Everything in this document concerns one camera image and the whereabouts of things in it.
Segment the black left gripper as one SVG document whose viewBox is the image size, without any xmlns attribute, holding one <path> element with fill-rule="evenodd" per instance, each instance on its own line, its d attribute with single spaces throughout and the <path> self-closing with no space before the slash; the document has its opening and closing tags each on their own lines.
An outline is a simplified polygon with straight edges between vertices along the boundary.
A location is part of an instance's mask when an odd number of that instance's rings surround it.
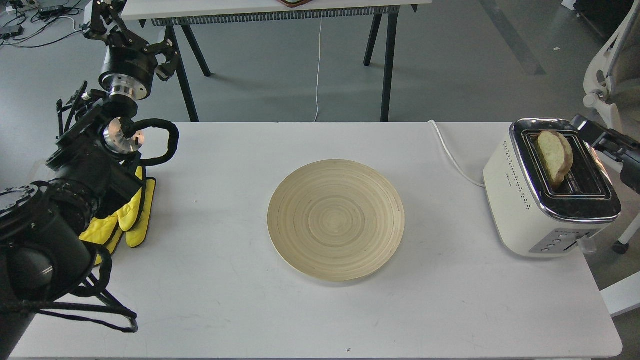
<svg viewBox="0 0 640 360">
<path fill-rule="evenodd" d="M 107 93 L 151 93 L 157 76 L 174 76 L 181 55 L 171 39 L 156 44 L 133 37 L 121 18 L 126 0 L 90 0 L 84 9 L 83 37 L 102 41 L 106 54 L 99 84 Z"/>
</svg>

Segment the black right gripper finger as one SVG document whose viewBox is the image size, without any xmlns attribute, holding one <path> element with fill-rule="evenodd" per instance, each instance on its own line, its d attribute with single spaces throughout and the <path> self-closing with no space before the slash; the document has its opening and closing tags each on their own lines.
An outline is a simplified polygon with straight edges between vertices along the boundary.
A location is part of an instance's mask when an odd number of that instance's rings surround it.
<svg viewBox="0 0 640 360">
<path fill-rule="evenodd" d="M 608 129 L 595 121 L 577 114 L 570 124 L 588 145 L 621 165 L 620 178 L 629 189 L 640 193 L 639 143 L 614 129 Z"/>
</svg>

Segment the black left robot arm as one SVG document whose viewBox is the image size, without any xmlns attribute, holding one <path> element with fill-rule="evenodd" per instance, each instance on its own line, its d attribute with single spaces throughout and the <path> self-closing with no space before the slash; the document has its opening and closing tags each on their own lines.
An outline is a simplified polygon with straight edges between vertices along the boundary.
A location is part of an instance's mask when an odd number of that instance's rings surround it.
<svg viewBox="0 0 640 360">
<path fill-rule="evenodd" d="M 169 162 L 179 130 L 171 121 L 134 121 L 154 76 L 169 80 L 181 61 L 168 36 L 150 43 L 121 18 L 125 0 L 92 0 L 85 38 L 105 43 L 101 89 L 84 83 L 68 105 L 57 103 L 57 150 L 46 160 L 48 181 L 1 192 L 1 358 L 7 360 L 37 315 L 89 322 L 73 312 L 119 315 L 138 330 L 137 314 L 107 290 L 112 256 L 80 235 L 143 194 L 137 167 Z"/>
</svg>

